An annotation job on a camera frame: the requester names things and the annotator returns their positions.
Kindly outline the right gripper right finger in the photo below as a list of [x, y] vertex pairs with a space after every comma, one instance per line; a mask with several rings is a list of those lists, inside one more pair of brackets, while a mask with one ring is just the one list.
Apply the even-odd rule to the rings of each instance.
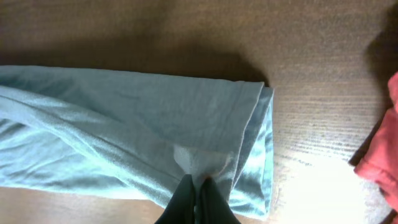
[[200, 188], [199, 213], [202, 224], [240, 224], [212, 178]]

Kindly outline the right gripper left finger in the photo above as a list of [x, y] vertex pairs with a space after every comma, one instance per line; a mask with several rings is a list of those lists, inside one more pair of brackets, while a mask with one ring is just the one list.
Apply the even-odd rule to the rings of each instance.
[[155, 224], [193, 224], [196, 194], [192, 176], [184, 175], [163, 214]]

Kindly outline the light blue t-shirt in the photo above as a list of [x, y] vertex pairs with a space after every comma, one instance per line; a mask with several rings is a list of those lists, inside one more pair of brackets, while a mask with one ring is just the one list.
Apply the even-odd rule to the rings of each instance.
[[1, 67], [1, 185], [164, 207], [182, 177], [214, 178], [234, 213], [263, 220], [273, 183], [262, 82], [114, 70]]

